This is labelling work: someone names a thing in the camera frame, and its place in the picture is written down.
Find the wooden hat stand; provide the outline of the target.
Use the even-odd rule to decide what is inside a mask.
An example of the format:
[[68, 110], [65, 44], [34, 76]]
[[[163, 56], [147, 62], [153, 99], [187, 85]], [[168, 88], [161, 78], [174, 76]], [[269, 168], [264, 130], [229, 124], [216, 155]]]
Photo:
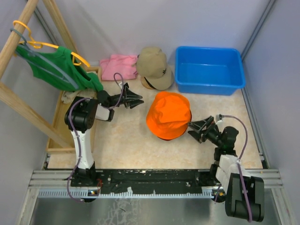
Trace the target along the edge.
[[145, 77], [141, 77], [141, 84], [143, 87], [149, 90], [155, 90], [155, 88], [145, 79]]

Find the beige cap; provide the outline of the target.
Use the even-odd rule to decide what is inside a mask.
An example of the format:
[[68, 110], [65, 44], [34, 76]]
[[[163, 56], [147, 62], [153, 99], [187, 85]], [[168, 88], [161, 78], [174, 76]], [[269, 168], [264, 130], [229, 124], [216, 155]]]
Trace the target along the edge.
[[136, 71], [157, 89], [166, 90], [174, 83], [174, 75], [166, 54], [159, 47], [145, 47], [138, 55]]

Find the dark red cap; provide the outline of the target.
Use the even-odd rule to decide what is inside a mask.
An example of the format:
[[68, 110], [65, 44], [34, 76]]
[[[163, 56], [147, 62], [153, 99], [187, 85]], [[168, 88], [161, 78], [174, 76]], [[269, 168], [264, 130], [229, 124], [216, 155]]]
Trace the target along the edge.
[[[189, 120], [189, 122], [188, 123], [190, 123], [191, 122], [191, 119], [192, 119], [192, 112], [190, 111], [190, 120]], [[178, 138], [178, 137], [180, 137], [180, 136], [182, 136], [182, 135], [184, 135], [185, 134], [185, 132], [187, 131], [187, 129], [188, 129], [188, 123], [186, 123], [186, 125], [187, 125], [187, 128], [185, 129], [185, 131], [181, 134], [181, 135], [179, 135], [179, 136], [177, 136], [177, 137], [175, 137], [175, 138], [172, 138], [172, 139], [164, 139], [164, 138], [161, 138], [161, 137], [158, 137], [159, 139], [161, 139], [161, 140], [164, 140], [164, 141], [171, 141], [171, 140], [174, 140], [174, 139], [176, 139], [176, 138]]]

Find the orange cap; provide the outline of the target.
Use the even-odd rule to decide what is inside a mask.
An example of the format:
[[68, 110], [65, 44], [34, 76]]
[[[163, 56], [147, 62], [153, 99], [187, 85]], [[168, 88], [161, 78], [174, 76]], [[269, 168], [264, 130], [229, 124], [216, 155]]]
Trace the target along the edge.
[[190, 120], [190, 102], [181, 94], [161, 91], [146, 116], [149, 130], [156, 136], [172, 139], [181, 135]]

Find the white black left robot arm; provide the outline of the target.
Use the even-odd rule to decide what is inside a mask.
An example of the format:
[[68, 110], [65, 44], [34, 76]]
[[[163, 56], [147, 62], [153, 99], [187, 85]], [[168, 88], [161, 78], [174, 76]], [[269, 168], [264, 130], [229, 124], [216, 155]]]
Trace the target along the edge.
[[143, 104], [143, 97], [132, 92], [129, 85], [121, 85], [121, 92], [110, 95], [101, 90], [97, 98], [75, 97], [64, 118], [65, 124], [71, 132], [75, 144], [76, 165], [74, 172], [81, 173], [81, 181], [87, 186], [94, 185], [98, 180], [95, 161], [91, 152], [90, 130], [95, 120], [110, 122], [114, 117], [114, 108], [123, 105], [133, 109]]

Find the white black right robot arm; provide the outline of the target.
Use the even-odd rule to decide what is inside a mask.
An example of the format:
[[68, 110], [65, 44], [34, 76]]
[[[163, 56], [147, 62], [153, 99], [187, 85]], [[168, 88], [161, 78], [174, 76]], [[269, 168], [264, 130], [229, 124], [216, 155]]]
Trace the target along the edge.
[[264, 181], [252, 176], [241, 165], [240, 155], [236, 154], [235, 142], [239, 131], [227, 126], [219, 131], [217, 122], [225, 115], [208, 117], [189, 122], [188, 133], [199, 143], [210, 141], [215, 147], [214, 160], [209, 174], [210, 182], [220, 186], [225, 194], [227, 216], [245, 219], [248, 222], [262, 222], [264, 219]]

